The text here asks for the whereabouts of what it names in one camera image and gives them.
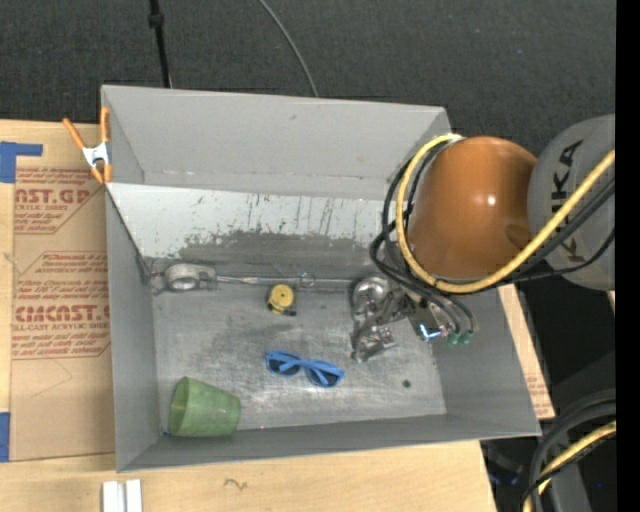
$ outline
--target gray metal bin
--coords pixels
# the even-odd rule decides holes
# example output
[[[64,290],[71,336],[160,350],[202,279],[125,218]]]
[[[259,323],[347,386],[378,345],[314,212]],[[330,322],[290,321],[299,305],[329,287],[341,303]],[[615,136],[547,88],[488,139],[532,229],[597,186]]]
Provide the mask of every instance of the gray metal bin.
[[[389,177],[450,131],[444,109],[116,86],[102,102],[118,470],[538,433],[495,291],[463,299],[480,324],[469,346],[425,343],[403,320],[397,348],[349,357],[350,284],[377,274],[367,249]],[[285,317],[260,285],[159,291],[143,271],[157,262],[318,286]],[[272,349],[329,360],[344,381],[273,376]],[[241,399],[233,436],[166,435],[183,376]]]

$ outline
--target bin floor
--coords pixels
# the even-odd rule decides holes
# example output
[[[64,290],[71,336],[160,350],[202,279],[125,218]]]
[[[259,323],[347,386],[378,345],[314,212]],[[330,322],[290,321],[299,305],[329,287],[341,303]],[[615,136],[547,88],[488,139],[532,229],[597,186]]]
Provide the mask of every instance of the bin floor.
[[[392,326],[399,346],[356,363],[350,358],[347,290],[299,290],[294,317],[270,312],[266,294],[261,286],[223,284],[215,291],[154,297],[163,430],[173,389],[184,376],[238,396],[239,430],[446,413],[431,347],[408,320]],[[266,368],[269,350],[331,362],[345,377],[332,389],[311,384],[304,370],[279,377]]]

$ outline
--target yellow cable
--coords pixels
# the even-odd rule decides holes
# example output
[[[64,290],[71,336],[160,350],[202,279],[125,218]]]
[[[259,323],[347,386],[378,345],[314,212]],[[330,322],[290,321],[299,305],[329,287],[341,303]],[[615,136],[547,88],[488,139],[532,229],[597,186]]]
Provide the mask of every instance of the yellow cable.
[[[613,420],[611,423],[607,423],[603,427],[597,428],[590,434],[584,436],[579,441],[576,441],[574,444],[569,446],[565,451],[563,451],[560,455],[558,455],[555,459],[553,459],[540,473],[540,476],[543,477],[549,473],[551,473],[555,468],[557,468],[560,464],[563,464],[571,457],[573,457],[576,453],[580,453],[585,448],[588,448],[593,443],[596,443],[603,437],[610,436],[611,434],[616,432],[616,420]],[[547,479],[542,482],[538,486],[538,494],[542,494],[544,490],[547,488],[551,479]],[[531,496],[528,496],[525,500],[525,503],[522,507],[522,512],[533,512],[533,499]]]
[[[460,135],[454,134],[441,135],[422,146],[422,148],[420,148],[420,150],[411,159],[409,166],[404,172],[398,186],[398,194],[396,197],[396,230],[398,232],[398,244],[400,246],[400,250],[402,251],[404,259],[409,264],[409,267],[416,274],[416,276],[418,276],[420,279],[433,286],[434,288],[449,293],[477,292],[497,283],[498,281],[511,274],[511,272],[522,265],[522,263],[524,263],[527,258],[529,258],[536,250],[538,250],[538,248],[553,233],[553,231],[565,220],[567,215],[569,215],[569,213],[575,208],[575,206],[578,204],[578,201],[580,201],[580,199],[584,197],[584,195],[591,189],[591,187],[593,187],[597,179],[602,176],[602,174],[604,174],[609,166],[615,161],[615,150],[611,150],[600,161],[600,163],[593,168],[593,170],[587,175],[580,186],[555,213],[555,215],[551,217],[551,220],[549,220],[549,222],[540,230],[540,232],[533,238],[533,240],[531,240],[531,242],[529,242],[527,246],[522,249],[522,251],[520,251],[504,267],[497,270],[490,276],[479,279],[478,281],[456,284],[449,281],[436,279],[429,272],[427,272],[413,257],[413,254],[409,249],[409,245],[407,244],[406,234],[404,231],[403,205],[409,180],[411,179],[414,170],[416,169],[419,161],[424,157],[424,155],[426,155],[429,151],[431,151],[431,149],[433,149],[434,146],[440,144],[441,142],[456,140],[460,138],[462,138]]]

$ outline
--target blue sunglasses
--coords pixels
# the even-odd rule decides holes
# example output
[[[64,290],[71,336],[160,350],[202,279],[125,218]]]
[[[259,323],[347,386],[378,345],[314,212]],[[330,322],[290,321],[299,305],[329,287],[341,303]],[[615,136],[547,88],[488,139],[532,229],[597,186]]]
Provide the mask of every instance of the blue sunglasses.
[[[326,361],[304,360],[295,354],[272,350],[267,352],[267,369],[283,377],[292,377],[304,368],[312,384],[323,388],[337,386],[344,377],[344,370]]]

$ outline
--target yellow tape measure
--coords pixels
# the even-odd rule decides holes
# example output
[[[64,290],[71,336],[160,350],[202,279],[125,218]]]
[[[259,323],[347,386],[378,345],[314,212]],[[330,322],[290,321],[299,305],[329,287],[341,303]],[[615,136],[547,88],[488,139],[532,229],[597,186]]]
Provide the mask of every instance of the yellow tape measure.
[[[277,284],[267,297],[267,307],[278,315],[294,315],[295,293],[293,288],[286,284]]]

